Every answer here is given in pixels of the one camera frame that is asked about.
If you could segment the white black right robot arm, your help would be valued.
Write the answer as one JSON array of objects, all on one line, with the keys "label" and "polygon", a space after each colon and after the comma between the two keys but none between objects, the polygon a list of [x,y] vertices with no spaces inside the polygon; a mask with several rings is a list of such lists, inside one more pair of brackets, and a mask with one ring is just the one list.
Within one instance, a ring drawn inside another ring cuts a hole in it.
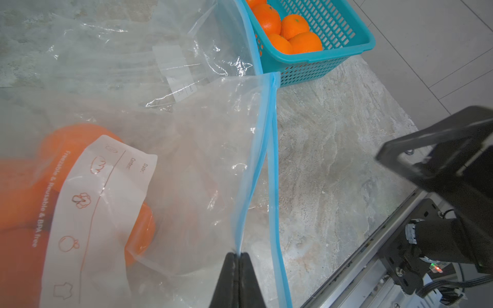
[{"label": "white black right robot arm", "polygon": [[[469,106],[428,128],[386,142],[378,163],[435,193],[454,212],[448,218],[430,199],[422,200],[379,257],[408,295],[435,291],[451,305],[467,288],[492,282],[492,110]],[[472,264],[481,273],[471,281],[424,283],[439,263]]]}]

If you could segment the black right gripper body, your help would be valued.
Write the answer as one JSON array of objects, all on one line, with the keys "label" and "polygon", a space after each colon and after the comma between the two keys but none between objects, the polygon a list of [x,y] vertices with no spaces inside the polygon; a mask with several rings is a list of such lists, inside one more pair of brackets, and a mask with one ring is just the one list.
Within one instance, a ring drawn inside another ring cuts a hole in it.
[{"label": "black right gripper body", "polygon": [[482,231],[492,230],[492,146],[482,149],[491,135],[491,130],[445,130],[423,137],[433,146],[423,163],[423,188]]}]

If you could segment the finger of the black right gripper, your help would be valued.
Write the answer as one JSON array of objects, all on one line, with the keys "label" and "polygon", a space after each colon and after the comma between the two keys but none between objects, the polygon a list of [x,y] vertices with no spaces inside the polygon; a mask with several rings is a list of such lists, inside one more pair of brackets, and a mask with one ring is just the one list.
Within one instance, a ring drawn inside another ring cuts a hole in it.
[{"label": "finger of the black right gripper", "polygon": [[[386,142],[376,160],[420,188],[445,196],[459,187],[459,170],[491,134],[492,109],[469,106],[430,127]],[[406,151],[427,146],[432,150],[418,163],[399,158]]]}]

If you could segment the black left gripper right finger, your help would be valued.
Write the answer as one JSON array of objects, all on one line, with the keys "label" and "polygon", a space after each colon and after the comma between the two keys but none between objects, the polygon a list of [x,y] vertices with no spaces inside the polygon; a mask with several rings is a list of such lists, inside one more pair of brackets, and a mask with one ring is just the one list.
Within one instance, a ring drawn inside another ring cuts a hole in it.
[{"label": "black left gripper right finger", "polygon": [[238,306],[240,308],[266,308],[263,295],[249,254],[239,258]]}]

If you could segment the clear zip-top bag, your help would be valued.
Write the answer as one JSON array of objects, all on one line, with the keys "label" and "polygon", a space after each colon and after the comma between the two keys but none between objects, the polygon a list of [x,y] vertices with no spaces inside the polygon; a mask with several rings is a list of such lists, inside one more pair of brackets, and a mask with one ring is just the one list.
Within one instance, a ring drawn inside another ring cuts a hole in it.
[{"label": "clear zip-top bag", "polygon": [[[86,147],[53,219],[18,227],[49,233],[38,307],[209,307],[229,252],[249,254],[267,307],[291,307],[279,238],[278,89],[275,73],[222,78],[163,109],[1,91],[1,159],[34,160],[42,178],[48,163],[38,148],[59,128],[91,123],[122,139]],[[126,267],[143,203],[154,239]]]},{"label": "clear zip-top bag", "polygon": [[1,87],[165,108],[261,74],[241,1],[2,1]]}]

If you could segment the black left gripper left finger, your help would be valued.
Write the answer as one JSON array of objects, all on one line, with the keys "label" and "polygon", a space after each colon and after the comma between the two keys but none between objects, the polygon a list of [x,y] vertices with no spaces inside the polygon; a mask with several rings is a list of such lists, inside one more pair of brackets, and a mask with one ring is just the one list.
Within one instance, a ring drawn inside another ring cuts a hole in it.
[{"label": "black left gripper left finger", "polygon": [[238,308],[240,306],[240,265],[235,253],[226,254],[216,284],[210,308]]}]

